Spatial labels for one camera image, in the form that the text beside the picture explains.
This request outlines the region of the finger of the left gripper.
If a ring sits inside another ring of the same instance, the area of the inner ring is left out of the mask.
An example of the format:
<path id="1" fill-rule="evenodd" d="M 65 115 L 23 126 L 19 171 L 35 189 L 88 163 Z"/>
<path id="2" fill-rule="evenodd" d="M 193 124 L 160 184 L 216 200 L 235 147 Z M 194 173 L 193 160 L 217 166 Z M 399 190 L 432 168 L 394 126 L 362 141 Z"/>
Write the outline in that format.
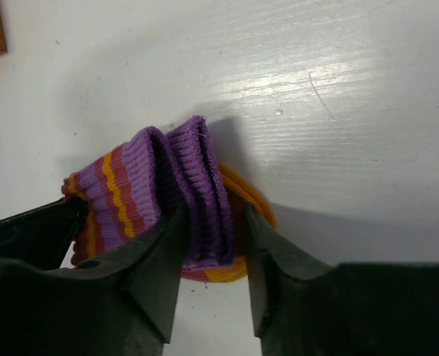
<path id="1" fill-rule="evenodd" d="M 0 258 L 59 267 L 88 213 L 88 202 L 72 197 L 0 220 Z"/>

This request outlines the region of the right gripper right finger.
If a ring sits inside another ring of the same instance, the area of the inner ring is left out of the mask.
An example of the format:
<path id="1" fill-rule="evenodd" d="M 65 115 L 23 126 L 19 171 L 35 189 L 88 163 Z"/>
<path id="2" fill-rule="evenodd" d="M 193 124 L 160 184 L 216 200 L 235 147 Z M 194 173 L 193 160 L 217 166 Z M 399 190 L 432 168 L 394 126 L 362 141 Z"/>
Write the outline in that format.
<path id="1" fill-rule="evenodd" d="M 330 266 L 245 210 L 254 334 L 264 355 L 439 355 L 439 263 Z"/>

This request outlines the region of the maroon purple striped sock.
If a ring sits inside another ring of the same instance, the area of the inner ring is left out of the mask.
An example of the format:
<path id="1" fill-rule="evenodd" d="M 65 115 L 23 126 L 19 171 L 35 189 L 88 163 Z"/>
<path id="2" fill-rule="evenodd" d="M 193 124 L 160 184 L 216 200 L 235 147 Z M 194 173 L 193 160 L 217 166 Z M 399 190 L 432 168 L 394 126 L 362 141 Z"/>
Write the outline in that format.
<path id="1" fill-rule="evenodd" d="M 75 266 L 119 247 L 183 206 L 189 232 L 182 276 L 230 283 L 247 274 L 246 206 L 269 224 L 276 222 L 261 193 L 217 161 L 203 116 L 169 132 L 143 128 L 67 177 L 62 193 L 89 208 L 74 237 Z"/>

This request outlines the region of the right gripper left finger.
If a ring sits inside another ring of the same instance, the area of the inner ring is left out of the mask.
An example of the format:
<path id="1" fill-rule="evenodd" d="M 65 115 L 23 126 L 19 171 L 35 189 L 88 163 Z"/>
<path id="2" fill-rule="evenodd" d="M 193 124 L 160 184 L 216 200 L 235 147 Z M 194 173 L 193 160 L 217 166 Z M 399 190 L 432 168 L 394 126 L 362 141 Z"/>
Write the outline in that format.
<path id="1" fill-rule="evenodd" d="M 188 244 L 184 208 L 76 268 L 0 259 L 0 355 L 160 355 Z"/>

